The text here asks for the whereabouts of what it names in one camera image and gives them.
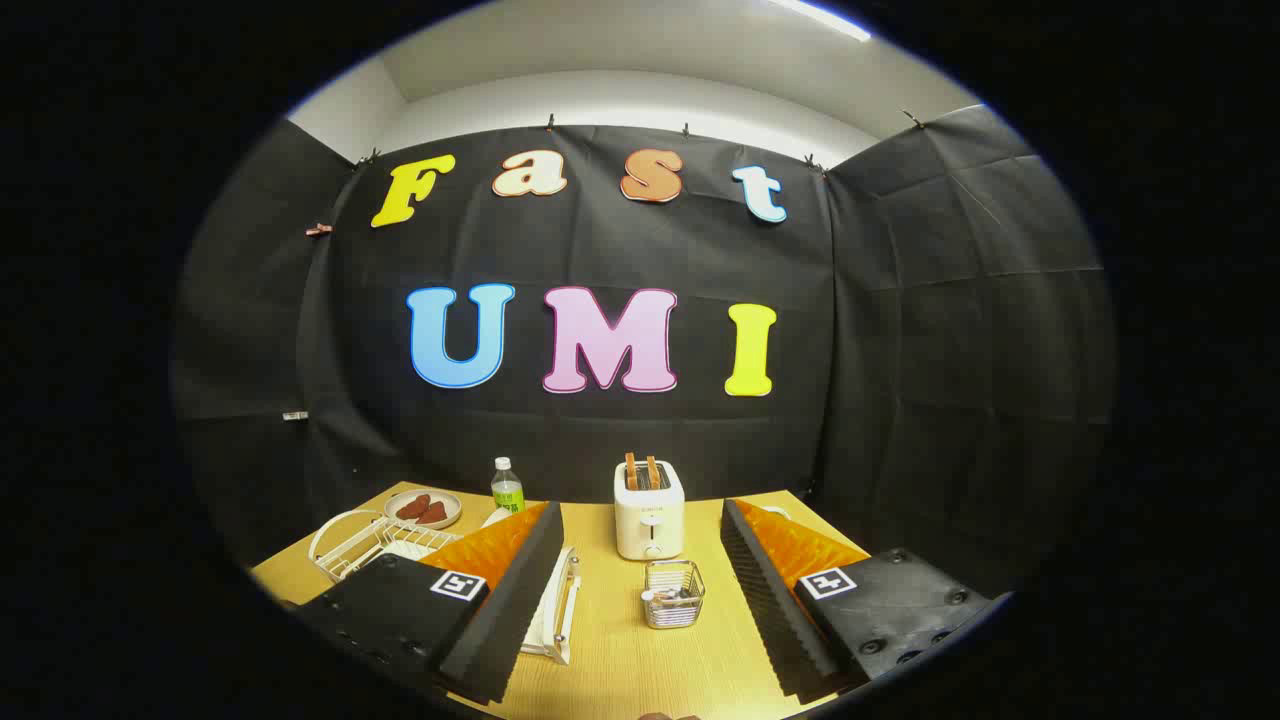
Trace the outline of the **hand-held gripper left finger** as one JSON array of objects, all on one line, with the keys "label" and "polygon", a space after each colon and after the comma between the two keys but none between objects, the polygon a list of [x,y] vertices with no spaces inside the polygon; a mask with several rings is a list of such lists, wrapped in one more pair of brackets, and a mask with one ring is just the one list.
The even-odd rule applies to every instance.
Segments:
[{"label": "hand-held gripper left finger", "polygon": [[383,553],[294,615],[415,691],[503,700],[564,542],[558,502],[411,560]]}]

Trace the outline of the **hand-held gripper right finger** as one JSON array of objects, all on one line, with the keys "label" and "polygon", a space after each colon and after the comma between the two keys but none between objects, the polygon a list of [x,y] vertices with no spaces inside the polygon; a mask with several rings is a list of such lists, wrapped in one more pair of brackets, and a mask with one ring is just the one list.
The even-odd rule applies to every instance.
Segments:
[{"label": "hand-held gripper right finger", "polygon": [[893,682],[1001,607],[910,550],[870,555],[740,498],[721,541],[781,691],[804,703]]}]

